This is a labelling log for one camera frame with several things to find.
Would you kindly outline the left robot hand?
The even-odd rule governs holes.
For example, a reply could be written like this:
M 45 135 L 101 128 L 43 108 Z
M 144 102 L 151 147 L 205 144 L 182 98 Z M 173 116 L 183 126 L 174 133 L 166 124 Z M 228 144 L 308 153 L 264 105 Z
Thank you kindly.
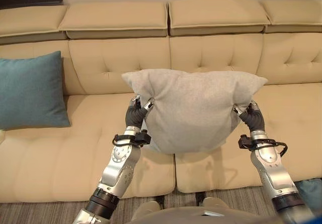
M 140 132 L 143 121 L 148 112 L 154 107 L 154 99 L 150 98 L 145 104 L 141 104 L 140 96 L 134 96 L 129 103 L 125 114 L 126 130 Z

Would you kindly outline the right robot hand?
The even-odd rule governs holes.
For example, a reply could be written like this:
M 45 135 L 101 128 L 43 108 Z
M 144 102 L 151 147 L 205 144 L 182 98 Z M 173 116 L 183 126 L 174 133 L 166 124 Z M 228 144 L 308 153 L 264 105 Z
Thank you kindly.
M 238 105 L 234 105 L 233 112 L 238 115 L 241 121 L 249 128 L 250 133 L 254 131 L 265 131 L 264 117 L 258 104 L 251 100 L 244 111 Z

